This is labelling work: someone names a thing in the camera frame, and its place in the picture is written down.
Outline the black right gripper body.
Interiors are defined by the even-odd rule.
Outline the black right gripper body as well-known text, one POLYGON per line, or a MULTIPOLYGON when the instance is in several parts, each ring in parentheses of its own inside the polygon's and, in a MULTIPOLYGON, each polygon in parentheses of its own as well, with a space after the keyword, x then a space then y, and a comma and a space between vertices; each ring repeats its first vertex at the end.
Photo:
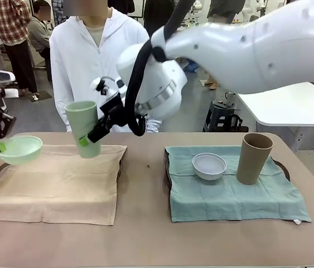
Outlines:
POLYGON ((124 104, 120 96, 109 98, 101 107, 103 112, 103 122, 106 126, 125 126, 126 113, 124 104))

